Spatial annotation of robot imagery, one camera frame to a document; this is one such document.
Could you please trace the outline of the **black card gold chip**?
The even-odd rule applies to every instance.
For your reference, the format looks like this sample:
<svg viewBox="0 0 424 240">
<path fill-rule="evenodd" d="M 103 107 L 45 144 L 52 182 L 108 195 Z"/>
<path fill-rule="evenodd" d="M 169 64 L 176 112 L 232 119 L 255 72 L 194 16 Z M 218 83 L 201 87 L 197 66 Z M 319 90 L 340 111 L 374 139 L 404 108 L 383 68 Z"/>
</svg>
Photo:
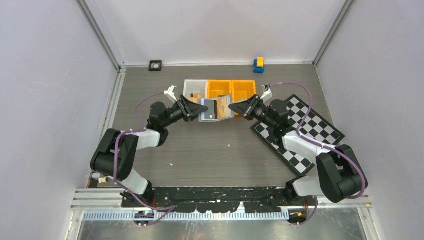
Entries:
<svg viewBox="0 0 424 240">
<path fill-rule="evenodd" d="M 204 118 L 207 121 L 214 121 L 218 119 L 217 100 L 206 99 L 204 105 L 208 107 L 208 110 L 204 113 Z"/>
</svg>

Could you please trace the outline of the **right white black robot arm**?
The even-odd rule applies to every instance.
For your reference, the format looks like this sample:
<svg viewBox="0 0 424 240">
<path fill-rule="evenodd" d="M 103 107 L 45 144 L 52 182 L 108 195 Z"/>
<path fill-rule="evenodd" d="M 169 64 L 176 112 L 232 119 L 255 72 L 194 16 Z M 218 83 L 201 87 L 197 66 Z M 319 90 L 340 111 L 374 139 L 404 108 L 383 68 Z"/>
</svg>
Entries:
<svg viewBox="0 0 424 240">
<path fill-rule="evenodd" d="M 339 203 L 364 194 L 368 182 L 352 148 L 319 142 L 293 128 L 283 100 L 273 100 L 267 106 L 261 97 L 254 95 L 230 104 L 229 108 L 248 121 L 256 119 L 271 128 L 276 143 L 317 167 L 316 177 L 301 176 L 286 183 L 285 198 L 291 205 L 299 205 L 308 196 L 326 197 Z"/>
</svg>

